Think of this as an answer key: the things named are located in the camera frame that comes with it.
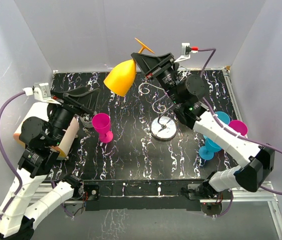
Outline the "orange wine glass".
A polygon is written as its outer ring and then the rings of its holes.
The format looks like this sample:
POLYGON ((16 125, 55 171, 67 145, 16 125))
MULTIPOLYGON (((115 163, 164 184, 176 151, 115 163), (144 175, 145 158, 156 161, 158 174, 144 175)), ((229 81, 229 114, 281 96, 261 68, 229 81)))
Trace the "orange wine glass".
POLYGON ((129 59, 115 66, 103 81, 116 95, 124 97, 132 87, 136 76, 136 62, 129 59))

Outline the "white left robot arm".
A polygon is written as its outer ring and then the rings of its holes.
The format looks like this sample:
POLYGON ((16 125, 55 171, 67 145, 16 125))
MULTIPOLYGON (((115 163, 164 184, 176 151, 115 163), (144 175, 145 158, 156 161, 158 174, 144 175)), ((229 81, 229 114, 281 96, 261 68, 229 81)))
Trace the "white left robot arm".
POLYGON ((72 198, 80 199, 84 187, 80 179, 69 174, 50 192, 31 203, 37 188, 46 179, 60 155, 60 144, 72 145, 69 131, 76 117, 94 116, 101 90, 82 86, 57 92, 49 87, 33 86, 22 90, 46 104, 46 119, 26 118, 21 124, 19 140, 25 145, 17 167, 12 167, 14 180, 0 206, 0 240, 28 240, 37 226, 54 209, 72 198))

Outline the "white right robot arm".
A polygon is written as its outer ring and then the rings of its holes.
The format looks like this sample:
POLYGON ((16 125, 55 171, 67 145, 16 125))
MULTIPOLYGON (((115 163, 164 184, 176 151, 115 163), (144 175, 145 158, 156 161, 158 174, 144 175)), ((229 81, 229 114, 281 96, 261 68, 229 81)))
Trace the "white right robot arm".
POLYGON ((250 142, 227 124, 216 119, 205 100, 205 84, 201 76, 178 79, 171 53, 151 56, 134 52, 133 60, 148 80, 156 79, 171 101, 180 123, 205 135, 229 154, 238 164, 224 171, 212 172, 190 193, 203 198, 216 198, 222 191, 242 187, 256 192, 274 168, 275 152, 268 146, 250 142))

